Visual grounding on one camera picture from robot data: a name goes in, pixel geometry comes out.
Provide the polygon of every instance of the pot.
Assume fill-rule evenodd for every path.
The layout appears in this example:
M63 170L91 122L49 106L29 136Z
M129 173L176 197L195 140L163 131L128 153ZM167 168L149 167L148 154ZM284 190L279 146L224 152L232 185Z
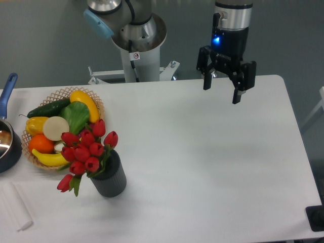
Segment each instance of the pot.
M21 156L21 141L6 121L7 104L18 75L11 73L0 96L0 173L10 169Z

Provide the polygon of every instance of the red tulip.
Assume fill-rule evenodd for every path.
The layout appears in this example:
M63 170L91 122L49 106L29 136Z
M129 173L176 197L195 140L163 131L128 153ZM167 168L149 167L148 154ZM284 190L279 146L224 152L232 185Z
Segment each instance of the red tulip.
M104 151L104 147L102 146L101 143L93 143L90 145L89 151L91 155L99 157L100 155L102 155Z
M104 145L109 145L111 148L115 148L118 142L118 135L115 131L108 133L107 137L103 141Z
M88 171L95 172L99 169L99 160L97 157L90 157L87 159L85 166Z
M65 192L70 189L70 181L72 180L73 176L71 174L68 174L64 176L64 178L60 181L60 183L57 185L57 189L61 190L61 192Z
M82 175L86 171L86 167L80 161L74 161L70 165L70 172L76 175Z
M84 130L81 134L81 144L86 147L89 147L95 142L95 137L89 130Z
M77 137L77 135L74 135L73 133L62 133L61 135L61 139L63 140L63 142L66 144L66 146L68 147L73 147L75 146L77 143L80 142L79 138Z
M74 152L73 152L73 148L70 147L63 147L61 154L63 155L63 157L69 161L69 162L73 162L75 161L75 156L74 156Z
M90 151L87 147L85 147L82 144L78 144L74 148L74 156L77 160L79 160L82 163L85 163L87 159L90 158Z
M93 136L102 137L106 133L106 125L103 119L98 119L92 128Z

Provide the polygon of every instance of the fruit basket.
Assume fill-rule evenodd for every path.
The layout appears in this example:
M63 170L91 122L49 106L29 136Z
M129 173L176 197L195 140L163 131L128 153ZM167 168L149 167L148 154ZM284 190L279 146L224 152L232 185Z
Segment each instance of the fruit basket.
M81 90L85 93L87 93L92 100L94 101L94 103L96 104L98 110L99 110L99 115L101 119L104 119L104 115L105 115L105 110L104 110L104 106L103 103L100 99L99 96L97 96L97 94L95 94L93 91L90 91L88 89L84 89L84 88L78 88L78 87L67 87L65 89L60 89L57 90L55 93L51 93L45 100L43 100L43 102L39 105L39 106L43 106L46 104L49 104L51 102L57 101L57 100L62 100L65 98L69 98L71 93L73 91L76 90ZM21 136L21 145L22 145L22 153L26 156L26 158L28 159L29 162L31 162L33 165L45 169L45 170L56 170L59 167L57 166L46 166L44 164L42 164L36 156L34 156L28 149L28 145L29 145L29 141L31 140L32 136L27 133L27 131L23 131L23 134Z

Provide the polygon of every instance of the yellow banana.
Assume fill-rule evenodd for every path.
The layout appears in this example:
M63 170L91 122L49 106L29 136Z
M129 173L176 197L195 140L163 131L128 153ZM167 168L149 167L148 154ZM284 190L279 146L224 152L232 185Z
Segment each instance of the yellow banana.
M48 154L40 153L36 149L33 149L32 154L35 155L38 160L46 166L63 166L69 163L61 153Z

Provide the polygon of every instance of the grey vase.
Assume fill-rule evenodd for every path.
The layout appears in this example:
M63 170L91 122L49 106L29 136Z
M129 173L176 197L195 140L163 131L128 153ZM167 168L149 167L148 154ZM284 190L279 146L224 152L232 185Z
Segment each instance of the grey vase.
M102 196L114 197L123 192L127 180L120 157L115 150L110 152L106 170L90 179Z

